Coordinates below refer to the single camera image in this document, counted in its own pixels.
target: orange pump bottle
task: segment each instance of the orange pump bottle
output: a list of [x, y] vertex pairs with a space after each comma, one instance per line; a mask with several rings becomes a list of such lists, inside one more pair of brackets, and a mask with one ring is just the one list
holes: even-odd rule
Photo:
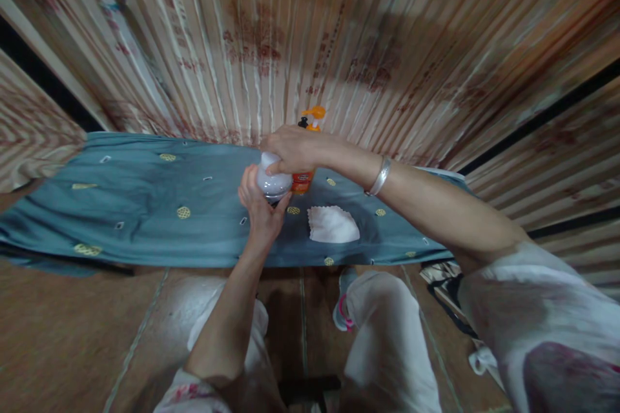
[[[322, 106], [315, 106], [311, 110], [302, 112], [302, 115], [312, 115], [315, 117], [313, 123], [307, 126], [305, 123], [306, 118], [302, 118], [302, 122], [299, 126], [304, 127], [302, 124], [306, 125], [306, 130], [320, 132], [321, 128], [318, 125], [319, 120], [325, 117], [325, 108]], [[308, 171], [305, 173], [297, 173], [293, 174], [293, 186], [291, 187], [291, 192], [295, 195], [303, 195], [310, 189], [310, 184], [312, 183], [312, 179], [315, 176], [314, 171]]]

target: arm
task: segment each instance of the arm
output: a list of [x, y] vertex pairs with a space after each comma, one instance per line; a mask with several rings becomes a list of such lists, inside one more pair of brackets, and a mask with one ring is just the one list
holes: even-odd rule
[[[283, 126], [262, 149], [282, 160], [272, 173], [330, 168], [365, 190], [372, 187], [382, 157], [341, 137]], [[450, 250], [464, 273], [482, 268], [529, 241], [525, 231], [485, 202], [425, 171], [392, 162], [378, 197], [415, 228]]]
[[269, 249], [282, 229], [291, 198], [289, 194], [277, 208], [272, 208], [256, 184], [257, 171], [256, 165], [248, 166], [238, 190], [250, 217], [245, 250], [183, 368], [217, 388], [228, 385], [243, 372], [258, 279]]

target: hand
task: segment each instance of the hand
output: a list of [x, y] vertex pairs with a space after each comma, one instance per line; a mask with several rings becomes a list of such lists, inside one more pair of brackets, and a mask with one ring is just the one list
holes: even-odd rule
[[256, 183], [257, 173], [258, 166], [248, 166], [238, 188], [239, 200], [247, 208], [250, 217], [250, 236], [243, 254], [264, 254], [266, 256], [282, 229], [284, 212], [289, 205], [292, 193], [289, 192], [280, 200], [278, 206], [273, 208]]
[[332, 134], [308, 131], [298, 126], [281, 126], [263, 138], [260, 150], [282, 158], [267, 169], [267, 174], [294, 174], [325, 166], [326, 157], [339, 144], [346, 142]]

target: bottle label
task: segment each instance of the bottle label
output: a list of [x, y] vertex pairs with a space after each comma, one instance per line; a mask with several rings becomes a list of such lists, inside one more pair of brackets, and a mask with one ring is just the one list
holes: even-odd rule
[[291, 191], [298, 195], [306, 193], [310, 188], [310, 182], [312, 182], [314, 175], [315, 173], [312, 171], [293, 174], [293, 187], [291, 188]]

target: leg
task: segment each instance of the leg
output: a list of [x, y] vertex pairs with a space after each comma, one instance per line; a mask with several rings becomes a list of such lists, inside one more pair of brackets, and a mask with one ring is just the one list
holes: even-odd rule
[[344, 370], [341, 411], [440, 412], [420, 307], [403, 281], [369, 271], [346, 290], [358, 327]]
[[[187, 348], [190, 351], [202, 327], [213, 311], [222, 293], [224, 284], [225, 280], [221, 279], [214, 283], [213, 286], [210, 286], [211, 289], [208, 292], [212, 292], [212, 298], [190, 332], [187, 342]], [[278, 383], [276, 382], [265, 347], [264, 337], [267, 333], [268, 323], [269, 316], [267, 315], [265, 305], [261, 301], [256, 300], [252, 332], [245, 355], [245, 370], [240, 378], [220, 391], [222, 398], [226, 400], [232, 411], [285, 411], [284, 404], [280, 399]]]

